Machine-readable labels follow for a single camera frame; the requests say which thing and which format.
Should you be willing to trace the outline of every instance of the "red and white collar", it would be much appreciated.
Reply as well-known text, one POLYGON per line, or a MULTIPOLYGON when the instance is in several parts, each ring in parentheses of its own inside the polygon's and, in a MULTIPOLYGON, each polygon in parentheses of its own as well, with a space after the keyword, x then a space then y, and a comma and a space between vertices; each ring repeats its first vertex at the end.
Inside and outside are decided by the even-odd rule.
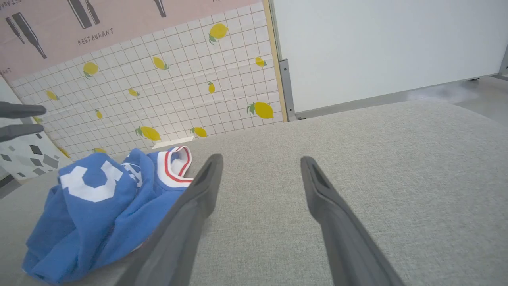
POLYGON ((157 176, 167 186, 171 188, 188 187, 192 183, 192 178, 184 178, 185 172, 191 165, 192 155, 187 146, 173 148, 169 152, 159 152, 157 154, 157 176), (171 155, 177 153, 177 159, 171 162, 171 155))

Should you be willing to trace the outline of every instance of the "blue t-shirt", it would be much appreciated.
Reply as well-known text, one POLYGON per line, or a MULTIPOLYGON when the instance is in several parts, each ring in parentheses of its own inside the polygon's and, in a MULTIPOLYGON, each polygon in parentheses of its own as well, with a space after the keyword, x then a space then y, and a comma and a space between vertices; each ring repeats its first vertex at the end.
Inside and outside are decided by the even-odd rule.
POLYGON ((60 169, 26 245, 23 270, 50 284, 81 279, 138 248, 192 179, 187 147, 130 152, 122 164, 94 153, 60 169))

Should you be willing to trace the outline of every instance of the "white board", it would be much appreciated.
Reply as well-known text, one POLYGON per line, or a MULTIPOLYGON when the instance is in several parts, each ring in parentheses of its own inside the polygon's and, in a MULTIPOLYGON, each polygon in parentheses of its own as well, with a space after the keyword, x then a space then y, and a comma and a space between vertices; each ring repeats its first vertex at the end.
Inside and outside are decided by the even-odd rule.
POLYGON ((273 0, 295 111, 496 74, 508 0, 273 0))

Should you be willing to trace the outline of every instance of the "wooden edge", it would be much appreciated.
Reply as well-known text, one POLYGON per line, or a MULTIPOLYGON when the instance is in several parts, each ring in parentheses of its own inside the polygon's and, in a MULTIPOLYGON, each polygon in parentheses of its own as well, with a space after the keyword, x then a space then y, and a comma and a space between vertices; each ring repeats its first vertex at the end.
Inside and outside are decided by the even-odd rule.
POLYGON ((268 26, 268 36, 270 37, 270 47, 272 48, 273 66, 275 67, 275 77, 277 78, 277 89, 279 91, 280 109, 282 111, 282 120, 288 121, 288 114, 285 109, 284 91, 282 90, 282 77, 280 75, 279 58, 277 47, 275 46, 275 32, 273 31, 272 13, 270 11, 269 0, 263 0, 265 9, 266 25, 268 26))

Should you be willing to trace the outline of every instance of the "lemon wallpaper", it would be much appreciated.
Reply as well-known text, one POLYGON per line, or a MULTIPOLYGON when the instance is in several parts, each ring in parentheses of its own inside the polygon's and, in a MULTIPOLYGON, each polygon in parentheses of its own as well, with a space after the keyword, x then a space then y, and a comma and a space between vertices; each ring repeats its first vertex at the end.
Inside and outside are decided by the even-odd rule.
POLYGON ((73 160, 282 122, 262 3, 168 27, 10 82, 73 160))

